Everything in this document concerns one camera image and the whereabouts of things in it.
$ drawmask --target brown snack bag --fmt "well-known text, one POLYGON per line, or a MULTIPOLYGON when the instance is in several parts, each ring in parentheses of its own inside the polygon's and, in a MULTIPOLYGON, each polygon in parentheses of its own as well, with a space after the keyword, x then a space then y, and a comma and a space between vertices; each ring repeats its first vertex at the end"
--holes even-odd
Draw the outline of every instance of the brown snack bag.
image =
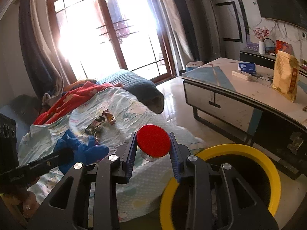
POLYGON ((297 91, 298 61, 286 53, 278 51, 274 65, 272 88, 294 102, 297 91))

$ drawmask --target blue packet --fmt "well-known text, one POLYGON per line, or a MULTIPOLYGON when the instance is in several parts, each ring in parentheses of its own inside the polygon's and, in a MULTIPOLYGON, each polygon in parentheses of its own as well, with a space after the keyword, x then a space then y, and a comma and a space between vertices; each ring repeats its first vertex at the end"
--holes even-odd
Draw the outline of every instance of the blue packet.
POLYGON ((256 73, 256 64, 251 62, 239 62, 238 63, 239 71, 243 71, 250 74, 257 74, 256 73))

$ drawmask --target red berry branch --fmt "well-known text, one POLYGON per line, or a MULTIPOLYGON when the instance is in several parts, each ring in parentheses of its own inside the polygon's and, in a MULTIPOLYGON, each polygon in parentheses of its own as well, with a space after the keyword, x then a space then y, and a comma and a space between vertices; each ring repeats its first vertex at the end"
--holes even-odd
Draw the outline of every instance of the red berry branch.
POLYGON ((264 38, 266 38, 267 36, 270 35, 270 33, 272 31, 268 30, 267 27, 264 27, 264 28, 260 28, 260 27, 257 27, 255 29, 253 29, 254 33, 255 33, 255 36, 257 39, 259 39, 259 41, 263 41, 264 38))

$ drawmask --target silver screw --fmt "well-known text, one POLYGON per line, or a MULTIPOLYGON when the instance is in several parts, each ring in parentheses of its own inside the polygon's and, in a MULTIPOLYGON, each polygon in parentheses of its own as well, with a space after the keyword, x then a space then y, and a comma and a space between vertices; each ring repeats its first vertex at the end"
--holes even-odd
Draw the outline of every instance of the silver screw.
POLYGON ((118 156, 117 155, 110 155, 109 156, 109 160, 110 161, 116 161, 118 159, 118 156))
POLYGON ((75 163, 74 168, 75 168, 76 170, 78 170, 78 169, 81 169, 82 166, 83 166, 82 163, 75 163))
POLYGON ((231 165, 229 163, 225 163, 225 164, 223 164, 223 168, 225 170, 230 170, 231 169, 231 165))
POLYGON ((197 160, 197 157, 194 156, 194 155, 190 155, 188 156, 188 159, 191 161, 191 162, 195 162, 197 160))

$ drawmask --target yellow rim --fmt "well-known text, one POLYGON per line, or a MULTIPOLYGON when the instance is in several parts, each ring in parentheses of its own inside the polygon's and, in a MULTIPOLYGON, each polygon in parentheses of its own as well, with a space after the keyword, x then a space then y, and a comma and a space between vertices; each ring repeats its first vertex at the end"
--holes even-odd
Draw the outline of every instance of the yellow rim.
MULTIPOLYGON (((271 187, 271 198, 268 206, 268 210, 274 216, 276 214, 280 195, 281 195, 281 184, 279 174, 275 165, 272 161, 261 151, 242 144, 222 144, 208 148, 197 154, 203 160, 208 160, 210 158, 235 154, 248 157, 255 162, 257 162, 267 174, 270 187, 271 187)), ((163 230, 175 230, 171 218, 171 208, 172 200, 178 187, 178 183, 175 178, 172 178, 168 185, 166 186, 164 193, 162 195, 162 200, 160 204, 160 223, 163 230)))

